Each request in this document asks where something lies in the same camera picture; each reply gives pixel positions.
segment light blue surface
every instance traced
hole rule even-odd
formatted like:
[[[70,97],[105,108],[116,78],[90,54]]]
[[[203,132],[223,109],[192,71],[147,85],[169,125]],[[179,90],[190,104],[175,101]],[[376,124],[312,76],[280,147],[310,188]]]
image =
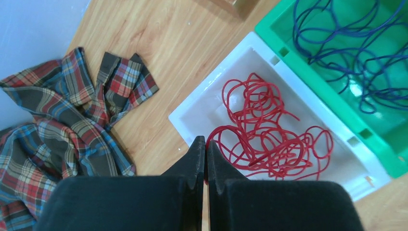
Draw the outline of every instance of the light blue surface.
[[[0,0],[0,79],[61,58],[90,0]],[[0,90],[0,130],[31,121]]]

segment wooden table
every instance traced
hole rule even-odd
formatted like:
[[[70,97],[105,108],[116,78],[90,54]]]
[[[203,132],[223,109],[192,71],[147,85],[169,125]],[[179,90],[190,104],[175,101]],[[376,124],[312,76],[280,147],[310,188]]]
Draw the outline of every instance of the wooden table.
[[[90,3],[69,50],[85,48],[94,79],[105,51],[127,58],[137,52],[160,87],[113,131],[139,175],[159,175],[186,153],[188,147],[168,115],[277,2],[261,0],[245,22],[204,0]],[[408,176],[402,177],[356,203],[367,230],[407,230],[407,183]],[[203,212],[206,230],[206,201]]]

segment plaid shirt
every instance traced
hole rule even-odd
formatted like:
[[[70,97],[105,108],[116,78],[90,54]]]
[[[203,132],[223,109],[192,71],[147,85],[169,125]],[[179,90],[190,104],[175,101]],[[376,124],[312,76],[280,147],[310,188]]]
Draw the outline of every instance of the plaid shirt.
[[[0,230],[31,230],[61,179],[135,175],[108,131],[158,91],[138,55],[105,53],[95,87],[82,48],[12,75],[0,87],[35,119],[0,132]]]

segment green box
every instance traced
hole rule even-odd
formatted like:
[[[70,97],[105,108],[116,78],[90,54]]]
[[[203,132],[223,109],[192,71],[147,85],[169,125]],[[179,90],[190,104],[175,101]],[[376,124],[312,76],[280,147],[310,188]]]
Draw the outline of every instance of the green box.
[[[361,88],[358,79],[352,82],[342,94],[338,92],[346,81],[327,83],[327,79],[340,77],[339,72],[324,69],[315,64],[309,65],[304,56],[293,45],[293,7],[295,0],[281,0],[255,27],[255,32],[271,49],[317,94],[320,99],[370,148],[378,157],[388,174],[397,178],[408,171],[408,112],[376,104],[377,112],[366,114],[359,109],[359,98],[355,89]],[[400,1],[381,0],[380,9],[373,21],[380,25],[398,8]],[[311,7],[316,0],[301,0],[298,14]],[[365,16],[373,7],[375,0],[334,0],[334,9],[341,25],[354,22]],[[405,4],[400,13],[408,12]],[[306,26],[333,27],[328,13],[314,12],[305,22]],[[401,20],[408,23],[408,14]],[[314,33],[316,40],[322,40],[327,34]],[[403,26],[390,28],[373,44],[377,56],[392,54],[407,43],[408,29]],[[336,37],[331,44],[335,48],[357,47],[360,38]],[[312,51],[319,46],[302,44]],[[403,64],[388,69],[393,86],[408,88],[408,72]]]

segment white box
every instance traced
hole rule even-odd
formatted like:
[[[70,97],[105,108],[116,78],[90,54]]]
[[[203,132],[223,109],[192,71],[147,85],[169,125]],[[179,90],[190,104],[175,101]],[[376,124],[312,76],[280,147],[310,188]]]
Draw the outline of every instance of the white box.
[[[286,128],[289,127],[289,130],[296,134],[303,133],[313,125],[326,127],[332,131],[334,150],[331,162],[321,173],[319,180],[341,184],[354,201],[391,181],[375,154],[354,136],[254,32],[248,34],[169,116],[169,120],[189,146],[196,136],[204,135],[207,139],[218,126],[232,124],[222,102],[222,87],[229,79],[245,80],[252,72],[278,86],[285,102],[285,109],[299,116],[301,121],[295,124],[294,119],[286,121]],[[242,99],[239,98],[239,94],[236,97],[237,103],[232,107],[239,109],[240,105],[242,106],[240,104]],[[273,178],[264,174],[249,179]]]

